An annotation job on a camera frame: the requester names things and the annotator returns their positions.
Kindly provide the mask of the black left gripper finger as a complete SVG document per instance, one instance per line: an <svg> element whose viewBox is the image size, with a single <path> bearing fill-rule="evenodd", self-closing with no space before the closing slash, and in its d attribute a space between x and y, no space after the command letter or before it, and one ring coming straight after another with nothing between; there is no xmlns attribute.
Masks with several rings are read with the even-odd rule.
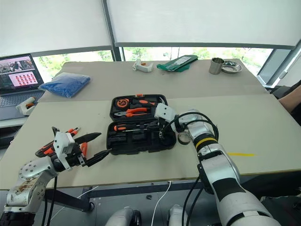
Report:
<svg viewBox="0 0 301 226"><path fill-rule="evenodd" d="M85 134L83 136L80 136L80 137L74 139L74 141L75 141L75 143L80 145L82 143L88 143L88 142L96 139L100 135L101 135L100 132L93 132L93 133L89 133L89 134Z"/></svg>
<svg viewBox="0 0 301 226"><path fill-rule="evenodd" d="M110 152L111 149L107 149L96 153L92 158L86 159L85 166L91 167L92 165L95 165L102 161Z"/></svg>

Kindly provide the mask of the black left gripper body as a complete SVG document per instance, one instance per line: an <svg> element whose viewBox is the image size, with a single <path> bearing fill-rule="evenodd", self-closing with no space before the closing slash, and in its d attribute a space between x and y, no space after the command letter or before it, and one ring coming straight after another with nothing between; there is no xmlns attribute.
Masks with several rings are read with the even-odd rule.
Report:
<svg viewBox="0 0 301 226"><path fill-rule="evenodd" d="M58 162L64 169L71 169L74 166L84 165L86 157L86 143L64 143L56 145Z"/></svg>

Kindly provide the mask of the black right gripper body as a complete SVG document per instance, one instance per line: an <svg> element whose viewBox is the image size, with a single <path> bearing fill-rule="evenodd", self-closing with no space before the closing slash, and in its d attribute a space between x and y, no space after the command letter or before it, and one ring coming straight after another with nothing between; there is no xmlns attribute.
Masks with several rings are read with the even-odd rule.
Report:
<svg viewBox="0 0 301 226"><path fill-rule="evenodd" d="M158 118L158 136L162 142L165 141L164 132L163 132L165 125L166 125L166 120L164 118Z"/></svg>

